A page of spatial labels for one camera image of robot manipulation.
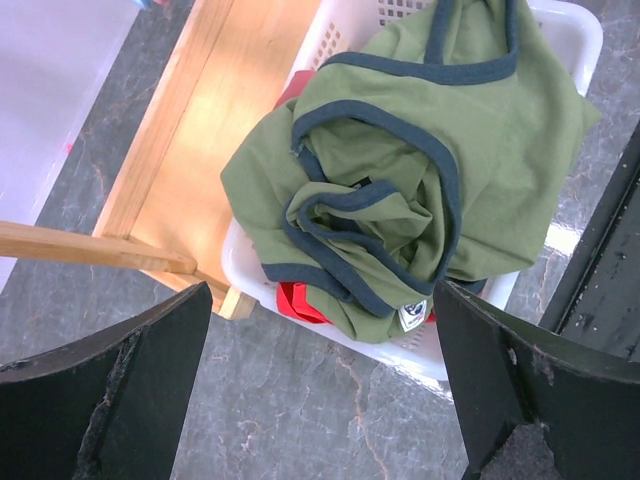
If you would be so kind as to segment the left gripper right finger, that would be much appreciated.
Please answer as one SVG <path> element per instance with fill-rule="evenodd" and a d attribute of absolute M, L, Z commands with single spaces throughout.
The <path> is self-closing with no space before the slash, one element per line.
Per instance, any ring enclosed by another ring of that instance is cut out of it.
<path fill-rule="evenodd" d="M 436 326 L 478 479 L 520 425 L 538 424 L 564 479 L 639 476 L 639 365 L 514 317 L 442 281 Z"/>

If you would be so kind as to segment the green printed tank top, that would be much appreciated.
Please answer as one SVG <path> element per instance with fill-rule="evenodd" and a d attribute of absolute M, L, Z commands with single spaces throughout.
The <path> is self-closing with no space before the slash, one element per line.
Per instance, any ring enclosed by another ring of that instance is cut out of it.
<path fill-rule="evenodd" d="M 524 1 L 438 1 L 328 58 L 222 170 L 266 277 L 346 336 L 533 265 L 597 110 Z"/>

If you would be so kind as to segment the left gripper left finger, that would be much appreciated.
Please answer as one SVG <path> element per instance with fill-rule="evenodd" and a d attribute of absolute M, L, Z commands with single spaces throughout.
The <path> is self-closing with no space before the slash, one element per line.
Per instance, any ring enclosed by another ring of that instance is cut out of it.
<path fill-rule="evenodd" d="M 2 478 L 170 478 L 211 313 L 199 283 L 2 366 Z"/>

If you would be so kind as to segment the light blue hanger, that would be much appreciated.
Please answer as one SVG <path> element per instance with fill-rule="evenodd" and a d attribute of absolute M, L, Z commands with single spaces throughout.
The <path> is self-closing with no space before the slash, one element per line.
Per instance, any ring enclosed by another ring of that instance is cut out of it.
<path fill-rule="evenodd" d="M 154 0 L 133 0 L 133 2 L 140 8 L 150 8 Z"/>

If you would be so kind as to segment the red tank top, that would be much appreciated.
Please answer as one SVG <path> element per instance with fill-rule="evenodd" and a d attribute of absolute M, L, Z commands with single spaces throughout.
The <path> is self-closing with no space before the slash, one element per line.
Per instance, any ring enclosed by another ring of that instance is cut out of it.
<path fill-rule="evenodd" d="M 300 96 L 314 74 L 315 71 L 312 69 L 297 70 L 274 104 L 273 109 Z M 314 325 L 332 324 L 319 310 L 308 303 L 306 284 L 292 282 L 279 283 L 277 286 L 276 304 L 278 312 L 285 316 Z"/>

